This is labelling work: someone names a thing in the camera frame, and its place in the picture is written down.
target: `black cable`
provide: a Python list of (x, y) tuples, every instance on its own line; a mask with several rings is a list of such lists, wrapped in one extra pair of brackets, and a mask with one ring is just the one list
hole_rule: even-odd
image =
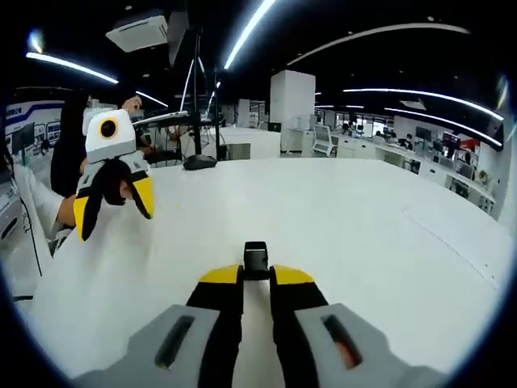
[(31, 216), (29, 215), (29, 209), (27, 209), (27, 206), (25, 205), (25, 202), (22, 200), (21, 196), (19, 196), (19, 200), (22, 203), (23, 207), (25, 208), (25, 211), (27, 212), (27, 219), (29, 220), (29, 226), (31, 228), (32, 246), (34, 247), (34, 253), (36, 255), (36, 262), (38, 263), (38, 271), (40, 272), (40, 276), (43, 276), (43, 273), (41, 273), (40, 259), (38, 258), (38, 250), (36, 249), (36, 241), (34, 239), (34, 232), (32, 231), (32, 220), (31, 220)]
[(16, 193), (18, 194), (18, 197), (19, 197), (19, 201), (21, 202), (21, 204), (23, 205), (23, 207), (25, 208), (25, 212), (27, 213), (27, 219), (29, 220), (29, 228), (31, 230), (31, 237), (32, 237), (32, 246), (34, 247), (34, 254), (36, 255), (36, 262), (38, 264), (38, 272), (40, 273), (40, 276), (43, 276), (43, 273), (41, 272), (41, 266), (40, 266), (40, 258), (38, 257), (38, 250), (36, 249), (36, 241), (34, 239), (34, 231), (32, 230), (32, 219), (31, 219), (31, 215), (29, 214), (29, 209), (27, 208), (27, 205), (25, 204), (25, 202), (23, 201), (23, 198), (22, 196), (20, 195), (19, 191), (18, 191), (18, 184), (16, 184), (16, 179), (15, 179), (15, 172), (14, 170), (11, 170), (10, 168), (8, 168), (9, 170), (9, 173), (11, 175), (11, 184), (13, 185), (13, 188), (15, 188), (15, 191)]

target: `cabinet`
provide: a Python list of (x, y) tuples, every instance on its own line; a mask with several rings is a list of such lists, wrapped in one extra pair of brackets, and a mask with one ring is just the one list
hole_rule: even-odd
[(418, 175), (424, 179), (432, 180), (440, 186), (445, 186), (448, 178), (447, 172), (443, 168), (430, 162), (422, 162)]
[(302, 151), (303, 132), (296, 129), (289, 129), (289, 143), (287, 151)]
[(356, 140), (352, 137), (338, 139), (338, 158), (353, 158)]
[(313, 156), (314, 131), (304, 131), (301, 138), (301, 157), (311, 158)]
[(375, 144), (370, 141), (356, 141), (354, 147), (354, 159), (375, 159)]

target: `camera lens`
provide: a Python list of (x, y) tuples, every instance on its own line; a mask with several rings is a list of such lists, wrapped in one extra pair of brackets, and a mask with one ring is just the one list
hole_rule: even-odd
[(116, 124), (112, 120), (106, 120), (100, 127), (100, 132), (104, 137), (112, 137), (116, 131)]

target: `white tabletop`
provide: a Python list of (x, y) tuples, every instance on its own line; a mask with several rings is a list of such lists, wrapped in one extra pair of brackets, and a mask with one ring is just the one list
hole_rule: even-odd
[[(511, 273), (513, 241), (445, 188), (385, 162), (271, 159), (153, 171), (155, 218), (107, 208), (45, 269), (33, 330), (71, 377), (120, 359), (128, 338), (198, 279), (267, 242), (270, 264), (313, 275), (382, 330), (412, 365), (450, 372), (490, 324)], [(267, 286), (246, 284), (234, 386), (282, 386)]]

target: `ceiling light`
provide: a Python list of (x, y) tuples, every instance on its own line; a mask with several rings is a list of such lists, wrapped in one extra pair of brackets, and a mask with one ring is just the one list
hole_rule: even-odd
[(393, 108), (385, 108), (386, 111), (392, 111), (392, 112), (400, 112), (400, 113), (409, 113), (411, 115), (417, 115), (417, 116), (422, 116), (422, 117), (428, 117), (430, 119), (434, 119), (434, 120), (439, 120), (439, 121), (443, 121), (444, 123), (449, 123), (449, 124), (452, 124), (452, 125), (456, 125), (460, 128), (463, 128), (463, 129), (466, 129), (467, 131), (469, 132), (472, 132), (472, 133), (476, 133), (478, 136), (481, 136), (483, 137), (484, 139), (486, 139), (487, 141), (490, 141), (491, 143), (495, 144), (496, 146), (502, 146), (502, 144), (493, 139), (492, 137), (490, 136), (487, 136), (485, 135), (483, 132), (479, 132), (477, 131), (476, 129), (472, 129), (470, 127), (467, 127), (466, 125), (463, 125), (463, 124), (458, 124), (454, 121), (450, 121), (450, 120), (447, 120), (447, 119), (442, 119), (441, 117), (436, 117), (436, 116), (431, 116), (431, 115), (426, 115), (424, 113), (420, 113), (420, 112), (412, 112), (412, 111), (404, 111), (402, 109), (393, 109)]
[(31, 37), (31, 46), (39, 53), (41, 54), (43, 52), (43, 49), (41, 48), (40, 42), (36, 39), (35, 36)]
[(210, 105), (212, 105), (212, 99), (213, 99), (213, 96), (216, 95), (216, 92), (213, 91), (212, 92), (212, 95), (210, 96), (210, 100), (208, 101), (208, 107), (207, 107), (207, 110), (206, 112), (204, 113), (204, 116), (205, 117), (208, 117), (208, 111), (210, 111)]
[(192, 65), (194, 65), (194, 60), (191, 61), (191, 67), (188, 70), (187, 81), (185, 81), (185, 87), (183, 88), (183, 97), (181, 98), (181, 105), (179, 106), (179, 110), (180, 111), (183, 110), (183, 104), (185, 103), (185, 95), (187, 94), (188, 80), (191, 77)]
[(503, 81), (504, 81), (504, 86), (502, 87), (501, 95), (499, 96), (498, 109), (501, 108), (502, 103), (505, 102), (506, 97), (508, 96), (508, 81), (506, 79)]
[(462, 34), (470, 34), (470, 31), (469, 30), (466, 30), (462, 27), (457, 27), (457, 26), (451, 26), (449, 24), (437, 24), (437, 23), (407, 23), (407, 24), (395, 24), (393, 26), (386, 26), (386, 27), (378, 27), (378, 28), (373, 28), (372, 30), (368, 30), (368, 31), (362, 31), (362, 32), (357, 32), (356, 34), (352, 35), (352, 32), (349, 31), (348, 34), (351, 35), (351, 36), (344, 36), (343, 38), (339, 38), (337, 40), (333, 40), (329, 43), (326, 43), (318, 48), (315, 48), (314, 50), (311, 50), (309, 51), (308, 53), (305, 53), (304, 55), (301, 55), (301, 56), (298, 56), (296, 57), (296, 59), (293, 59), (292, 61), (290, 61), (288, 63), (288, 66), (290, 65), (293, 65), (295, 63), (297, 63), (298, 61), (301, 61), (303, 59), (305, 59), (306, 57), (310, 57), (311, 55), (315, 54), (315, 53), (318, 53), (322, 50), (326, 50), (332, 46), (335, 46), (336, 44), (341, 44), (341, 43), (345, 43), (345, 42), (349, 42), (351, 40), (354, 40), (354, 39), (359, 39), (359, 38), (362, 38), (364, 36), (370, 36), (370, 35), (373, 35), (373, 34), (379, 34), (379, 33), (382, 33), (382, 32), (391, 32), (391, 31), (400, 31), (400, 30), (410, 30), (410, 29), (415, 29), (415, 28), (433, 28), (433, 29), (437, 29), (437, 30), (446, 30), (446, 31), (451, 31), (451, 32), (459, 32), (459, 33), (462, 33)]
[(226, 61), (225, 70), (229, 69), (229, 67), (232, 65), (233, 60), (235, 59), (235, 56), (241, 49), (244, 42), (246, 42), (246, 39), (248, 39), (248, 36), (250, 36), (250, 33), (253, 31), (257, 23), (260, 21), (260, 19), (266, 14), (267, 10), (271, 8), (275, 0), (264, 0), (262, 5), (256, 10), (254, 15), (251, 17), (250, 22), (244, 28), (244, 31), (241, 34), (241, 37), (235, 44), (235, 47), (233, 47), (232, 52), (230, 53), (228, 60)]
[(204, 66), (203, 66), (203, 62), (201, 61), (201, 57), (197, 57), (197, 59), (200, 61), (201, 71), (204, 74)]
[(147, 95), (146, 93), (142, 93), (141, 91), (137, 91), (137, 94), (138, 95), (143, 95), (144, 97), (146, 97), (147, 99), (151, 99), (153, 100), (155, 103), (160, 103), (161, 105), (163, 105), (165, 108), (168, 108), (169, 105), (167, 105), (166, 103), (163, 103), (162, 101), (158, 100), (158, 99), (155, 99), (153, 97), (151, 97), (150, 95)]
[(88, 73), (90, 75), (94, 75), (95, 77), (102, 78), (103, 80), (111, 82), (111, 83), (119, 83), (116, 79), (108, 77), (107, 75), (90, 70), (84, 66), (76, 65), (75, 63), (72, 63), (72, 62), (64, 61), (62, 59), (58, 59), (55, 57), (50, 57), (49, 55), (44, 55), (44, 54), (39, 54), (39, 53), (27, 53), (25, 55), (25, 57), (31, 58), (31, 59), (37, 59), (38, 61), (55, 63), (56, 65), (69, 67), (70, 69), (79, 70), (79, 71), (82, 71), (83, 73)]
[(492, 117), (502, 121), (502, 116), (498, 115), (496, 112), (492, 112), (491, 110), (482, 107), (481, 105), (477, 105), (476, 103), (471, 103), (469, 101), (465, 101), (464, 99), (457, 99), (456, 97), (451, 97), (450, 95), (440, 95), (438, 93), (431, 93), (429, 91), (407, 91), (404, 89), (385, 89), (385, 88), (365, 88), (365, 89), (345, 89), (343, 92), (350, 93), (355, 91), (384, 91), (388, 93), (409, 93), (412, 95), (428, 95), (430, 97), (437, 97), (439, 99), (448, 99), (450, 101), (454, 101), (455, 103), (462, 103), (463, 105), (467, 105), (468, 107), (477, 109), (478, 111), (484, 112)]

